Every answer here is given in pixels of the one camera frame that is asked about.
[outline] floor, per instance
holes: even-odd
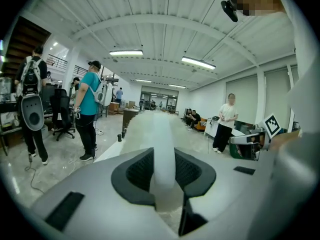
[[[122,131],[122,120],[123,116],[117,114],[109,115],[107,118],[102,117],[97,121],[96,131],[103,131],[103,135],[97,135],[96,137],[98,145],[98,150],[96,151],[97,158],[117,141],[117,135]],[[18,202],[26,207],[30,207],[42,195],[39,190],[31,188],[33,176],[32,185],[46,192],[75,170],[93,162],[92,160],[82,162],[78,159],[84,154],[84,150],[78,132],[76,131],[74,135],[75,139],[64,135],[57,142],[57,136],[50,134],[43,141],[49,154],[49,163],[44,166],[38,155],[34,157],[32,168],[36,169],[35,174],[34,170],[25,171],[25,168],[29,166],[29,161],[28,151],[24,143],[9,148],[8,156],[5,156],[1,150],[0,166],[2,176],[3,179],[6,179],[5,182],[8,189]],[[187,142],[191,143],[191,149],[197,152],[210,156],[231,157],[228,146],[222,154],[215,153],[212,149],[213,139],[204,136],[203,132],[199,132],[196,129],[188,131],[184,138],[188,138]],[[176,233],[178,233],[179,229],[181,211],[182,207],[172,212],[159,212],[162,219]]]

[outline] teal t-shirt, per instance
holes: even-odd
[[[100,84],[100,80],[96,73],[87,72],[82,78],[82,80],[80,81],[79,86],[81,86],[81,83],[87,84],[95,92]],[[80,114],[86,115],[86,116],[92,116],[97,114],[97,112],[98,112],[98,103],[95,102],[95,96],[90,90],[90,88],[88,88],[80,105]]]

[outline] backpack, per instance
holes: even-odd
[[[31,56],[25,58],[26,64],[23,68],[20,82],[16,88],[16,96],[28,94],[39,94],[42,87],[39,64],[42,59],[34,61]]]
[[[112,84],[107,84],[106,81],[101,81],[100,76],[96,73],[98,79],[100,81],[96,91],[94,91],[91,86],[89,88],[94,96],[94,101],[99,105],[103,105],[104,107],[109,106],[112,98]]]

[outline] railing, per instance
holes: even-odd
[[[66,61],[62,58],[58,58],[56,56],[53,56],[52,54],[49,54],[48,58],[46,59],[46,64],[53,66],[53,67],[57,67],[57,68],[65,71],[67,69],[68,61]]]
[[[88,72],[88,70],[84,69],[83,67],[80,67],[77,65],[74,66],[73,73],[75,73],[75,74],[78,74],[80,76],[84,76],[87,72]]]

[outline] ceiling light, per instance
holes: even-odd
[[[200,60],[196,60],[196,59],[194,59],[194,58],[182,57],[182,61],[183,61],[183,62],[188,62],[188,63],[194,64],[194,65],[198,65],[198,66],[201,66],[201,67],[210,69],[210,70],[214,70],[214,69],[216,68],[216,66],[214,66],[214,65],[211,65],[211,64],[202,62],[202,61],[200,61]]]
[[[141,79],[135,79],[138,82],[145,82],[145,83],[152,83],[152,81],[149,80],[141,80]]]
[[[110,51],[110,55],[119,56],[119,55],[144,55],[142,50],[118,50],[118,51]]]
[[[178,87],[178,88],[186,88],[185,86],[180,86],[180,85],[174,85],[174,84],[169,84],[171,87]]]

